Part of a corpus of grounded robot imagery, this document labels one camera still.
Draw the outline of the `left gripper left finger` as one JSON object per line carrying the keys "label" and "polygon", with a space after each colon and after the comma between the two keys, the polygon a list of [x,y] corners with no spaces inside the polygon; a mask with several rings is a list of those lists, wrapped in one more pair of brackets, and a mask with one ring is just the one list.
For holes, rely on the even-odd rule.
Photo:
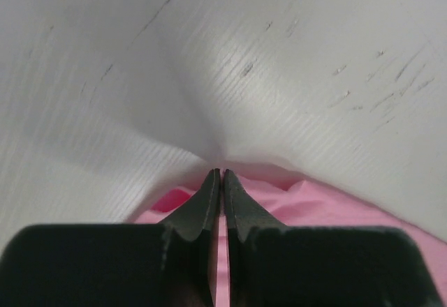
{"label": "left gripper left finger", "polygon": [[220,171],[155,224],[30,225],[1,254],[2,306],[213,306]]}

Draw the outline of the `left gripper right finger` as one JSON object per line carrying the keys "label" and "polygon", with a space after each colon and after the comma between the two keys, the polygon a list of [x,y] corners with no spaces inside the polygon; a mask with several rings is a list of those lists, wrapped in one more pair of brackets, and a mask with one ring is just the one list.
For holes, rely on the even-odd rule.
{"label": "left gripper right finger", "polygon": [[415,241],[387,226],[295,227],[223,176],[232,306],[442,306]]}

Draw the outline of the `pink t shirt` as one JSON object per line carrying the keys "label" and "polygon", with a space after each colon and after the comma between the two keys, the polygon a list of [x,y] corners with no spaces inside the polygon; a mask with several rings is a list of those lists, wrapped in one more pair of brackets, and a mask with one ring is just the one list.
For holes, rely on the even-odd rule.
{"label": "pink t shirt", "polygon": [[[446,243],[420,228],[339,190],[313,181],[301,180],[292,186],[240,177],[245,190],[282,223],[294,226],[383,225],[404,230],[417,244],[446,305]],[[195,188],[177,186],[152,206],[146,206],[132,223],[157,223],[184,204]],[[219,221],[216,306],[230,306],[226,219]]]}

